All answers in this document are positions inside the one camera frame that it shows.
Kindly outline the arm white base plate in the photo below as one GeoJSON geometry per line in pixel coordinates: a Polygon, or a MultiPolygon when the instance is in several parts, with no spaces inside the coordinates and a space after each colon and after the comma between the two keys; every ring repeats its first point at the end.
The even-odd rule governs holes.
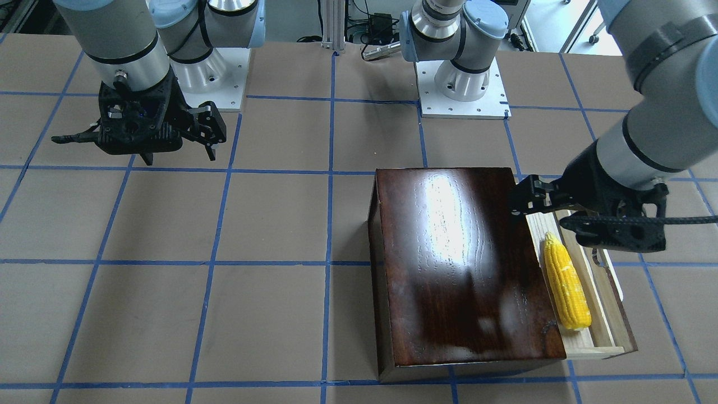
{"type": "Polygon", "coordinates": [[[504,120],[512,113],[497,59],[479,74],[459,71],[451,61],[415,62],[424,118],[504,120]]]}
{"type": "Polygon", "coordinates": [[[215,48],[204,61],[170,63],[190,107],[214,102],[220,112],[241,112],[250,56],[248,48],[215,48]]]}

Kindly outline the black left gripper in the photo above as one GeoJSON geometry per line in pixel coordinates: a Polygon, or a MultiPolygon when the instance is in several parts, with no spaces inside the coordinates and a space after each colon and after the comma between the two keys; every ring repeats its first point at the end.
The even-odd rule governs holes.
{"type": "MultiPolygon", "coordinates": [[[[642,217],[638,191],[612,179],[597,155],[597,141],[574,158],[559,179],[546,182],[529,175],[509,192],[512,215],[548,214],[571,209],[593,212],[602,217],[642,217]]],[[[598,247],[598,234],[575,231],[576,241],[585,247],[598,247]]]]}

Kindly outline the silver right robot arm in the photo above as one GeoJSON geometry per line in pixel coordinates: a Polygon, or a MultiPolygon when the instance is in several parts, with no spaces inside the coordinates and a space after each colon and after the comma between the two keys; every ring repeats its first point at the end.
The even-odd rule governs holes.
{"type": "Polygon", "coordinates": [[[259,48],[263,1],[56,1],[57,11],[100,75],[99,118],[58,145],[92,143],[106,154],[172,153],[183,141],[216,149],[227,141],[217,100],[236,84],[223,49],[259,48]]]}

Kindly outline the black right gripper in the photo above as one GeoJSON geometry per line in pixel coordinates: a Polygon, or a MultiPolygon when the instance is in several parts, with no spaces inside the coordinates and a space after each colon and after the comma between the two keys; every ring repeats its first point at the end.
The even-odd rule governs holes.
{"type": "Polygon", "coordinates": [[[92,143],[108,154],[169,153],[180,149],[182,136],[204,146],[210,161],[227,141],[227,125],[212,100],[189,108],[175,75],[131,100],[101,84],[100,121],[74,135],[51,136],[57,145],[92,143]]]}

